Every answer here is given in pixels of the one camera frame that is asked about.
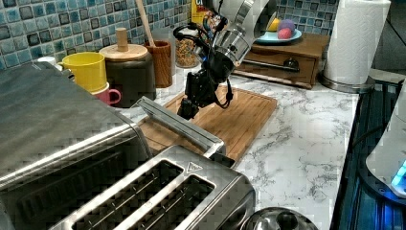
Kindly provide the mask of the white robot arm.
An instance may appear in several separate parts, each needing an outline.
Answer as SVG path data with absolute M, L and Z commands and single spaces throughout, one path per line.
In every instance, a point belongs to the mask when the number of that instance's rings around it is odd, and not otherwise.
M 186 97 L 177 111 L 186 120 L 207 105 L 217 104 L 223 109 L 230 105 L 233 93 L 229 91 L 222 103 L 215 94 L 217 87 L 229 81 L 277 13 L 277 0 L 202 0 L 202 5 L 219 18 L 213 28 L 191 22 L 186 27 L 197 30 L 198 35 L 184 34 L 182 26 L 173 31 L 177 40 L 194 43 L 194 53 L 201 62 L 198 72 L 187 75 Z

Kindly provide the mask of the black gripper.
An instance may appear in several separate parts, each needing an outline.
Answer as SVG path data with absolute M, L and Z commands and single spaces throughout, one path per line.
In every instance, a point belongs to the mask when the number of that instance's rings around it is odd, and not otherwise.
M 199 111 L 198 107 L 205 107 L 216 103 L 221 108 L 227 108 L 233 99 L 231 84 L 228 80 L 235 66 L 233 62 L 220 52 L 210 52 L 204 59 L 201 69 L 197 73 L 189 73 L 184 98 L 177 115 L 190 120 Z M 215 94 L 217 87 L 227 82 L 228 92 L 226 102 L 221 103 Z

